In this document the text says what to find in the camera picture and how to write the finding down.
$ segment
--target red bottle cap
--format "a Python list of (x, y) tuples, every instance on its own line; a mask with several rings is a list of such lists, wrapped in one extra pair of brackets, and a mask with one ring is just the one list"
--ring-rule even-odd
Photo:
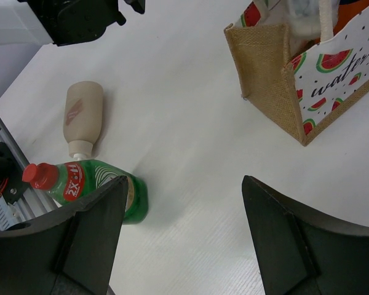
[(41, 163), (30, 164), (23, 171), (22, 181), (30, 183), (35, 189), (51, 189), (59, 178), (59, 169), (55, 165)]

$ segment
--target green plastic bottle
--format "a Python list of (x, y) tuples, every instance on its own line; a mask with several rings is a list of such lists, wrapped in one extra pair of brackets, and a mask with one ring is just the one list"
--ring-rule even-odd
[(30, 164), (25, 168), (22, 180), (35, 189), (47, 191), (59, 204), (65, 205), (120, 175), (126, 175), (129, 181), (123, 223), (141, 222), (148, 212), (148, 190), (145, 182), (102, 161), (83, 160), (59, 165)]

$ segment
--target red label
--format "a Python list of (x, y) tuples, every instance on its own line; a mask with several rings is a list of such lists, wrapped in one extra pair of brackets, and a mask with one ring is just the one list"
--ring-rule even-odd
[(82, 99), (78, 99), (78, 101), (73, 105), (73, 107), (71, 109), (69, 109), (67, 116), (66, 116), (66, 125), (68, 126), (76, 116), (78, 116), (78, 114), (80, 112), (82, 112), (84, 110), (84, 104), (82, 102)]
[(67, 183), (63, 197), (67, 201), (75, 201), (81, 196), (85, 185), (85, 173), (82, 166), (76, 162), (65, 163), (67, 168)]

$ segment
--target white bag handle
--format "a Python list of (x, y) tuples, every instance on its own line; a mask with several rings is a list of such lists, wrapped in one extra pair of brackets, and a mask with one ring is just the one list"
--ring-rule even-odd
[(332, 2), (331, 0), (319, 0), (320, 10), (320, 41), (327, 41), (333, 38), (333, 22), (332, 22)]

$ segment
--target bottle label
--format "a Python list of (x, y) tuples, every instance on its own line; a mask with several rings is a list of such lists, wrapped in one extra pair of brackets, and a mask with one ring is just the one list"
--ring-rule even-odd
[(84, 103), (82, 98), (78, 99), (77, 102), (69, 109), (66, 116), (66, 126), (68, 126), (80, 112), (84, 110)]
[(85, 173), (82, 166), (76, 162), (65, 163), (67, 168), (67, 183), (64, 188), (63, 197), (67, 201), (75, 201), (78, 199), (85, 185)]
[[(117, 171), (114, 171), (108, 167), (98, 166), (96, 167), (96, 188), (103, 186), (108, 181), (114, 179), (117, 176), (124, 175), (118, 174)], [(129, 192), (127, 193), (127, 203), (125, 205), (125, 210), (127, 211), (131, 205), (133, 205), (134, 201), (134, 184), (130, 177), (127, 177), (127, 181), (129, 182)]]

